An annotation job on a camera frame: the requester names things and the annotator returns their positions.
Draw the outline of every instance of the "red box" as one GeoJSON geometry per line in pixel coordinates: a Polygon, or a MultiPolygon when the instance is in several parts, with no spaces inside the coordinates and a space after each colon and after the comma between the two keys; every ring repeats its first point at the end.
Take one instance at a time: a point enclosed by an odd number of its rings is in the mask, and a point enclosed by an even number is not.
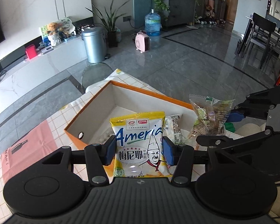
{"type": "Polygon", "coordinates": [[[29,59],[32,59],[33,57],[37,56],[35,45],[32,44],[26,48],[26,55],[29,59]]]}

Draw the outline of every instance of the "gray cabinet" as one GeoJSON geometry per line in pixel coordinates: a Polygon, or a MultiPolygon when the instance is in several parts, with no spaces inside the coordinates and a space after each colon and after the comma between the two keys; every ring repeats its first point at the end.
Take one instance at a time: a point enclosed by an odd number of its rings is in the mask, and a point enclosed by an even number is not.
{"type": "Polygon", "coordinates": [[[214,12],[215,19],[225,19],[226,2],[222,0],[215,0],[214,12]]]}
{"type": "Polygon", "coordinates": [[[168,27],[194,21],[195,0],[164,0],[164,3],[169,6],[169,11],[163,12],[167,19],[163,19],[162,25],[168,27]]]}

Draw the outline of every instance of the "chef cartoon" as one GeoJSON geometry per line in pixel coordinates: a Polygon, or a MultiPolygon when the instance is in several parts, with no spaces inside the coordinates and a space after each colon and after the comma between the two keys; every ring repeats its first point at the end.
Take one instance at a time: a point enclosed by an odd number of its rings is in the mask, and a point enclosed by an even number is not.
{"type": "Polygon", "coordinates": [[[154,135],[152,135],[150,137],[150,140],[148,143],[148,148],[147,148],[147,156],[148,156],[148,160],[146,162],[140,164],[139,166],[145,165],[146,168],[150,169],[150,172],[151,172],[151,169],[153,169],[155,172],[159,171],[158,168],[159,168],[161,162],[165,163],[165,161],[162,161],[160,159],[161,151],[160,151],[160,148],[158,146],[158,143],[157,143],[154,135]]]}

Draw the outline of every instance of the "pink heater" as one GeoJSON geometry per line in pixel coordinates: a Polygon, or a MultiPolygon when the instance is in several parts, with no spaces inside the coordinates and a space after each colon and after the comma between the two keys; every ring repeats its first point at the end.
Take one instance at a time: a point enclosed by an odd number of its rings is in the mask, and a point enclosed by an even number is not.
{"type": "Polygon", "coordinates": [[[140,50],[141,53],[150,50],[150,41],[147,34],[142,32],[137,33],[135,38],[136,50],[140,50]]]}

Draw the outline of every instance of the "checkered tablecloth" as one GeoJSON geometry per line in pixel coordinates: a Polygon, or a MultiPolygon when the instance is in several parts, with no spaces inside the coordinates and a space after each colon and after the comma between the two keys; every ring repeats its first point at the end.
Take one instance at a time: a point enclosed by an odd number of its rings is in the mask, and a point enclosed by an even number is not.
{"type": "MultiPolygon", "coordinates": [[[[162,94],[158,90],[154,89],[147,83],[132,77],[123,71],[116,69],[108,78],[93,84],[87,88],[87,93],[76,99],[75,101],[64,106],[62,109],[57,111],[55,114],[46,119],[53,138],[57,147],[70,146],[72,150],[77,150],[76,146],[70,140],[70,138],[65,134],[64,128],[69,124],[69,122],[75,117],[75,115],[84,107],[84,105],[106,84],[108,81],[118,81],[124,84],[129,84],[135,87],[143,88],[145,90],[153,91],[162,94]]],[[[241,136],[226,131],[226,135],[233,139],[241,138],[241,136]]],[[[206,150],[206,147],[197,146],[199,150],[206,150]]],[[[204,165],[194,165],[192,173],[192,181],[196,181],[200,175],[205,172],[204,165]]],[[[75,164],[74,173],[81,177],[81,179],[88,181],[86,165],[85,164],[75,164]]],[[[4,181],[2,177],[2,166],[1,166],[1,156],[0,156],[0,223],[5,222],[10,216],[11,212],[7,207],[5,200],[3,198],[3,187],[4,181]]]]}

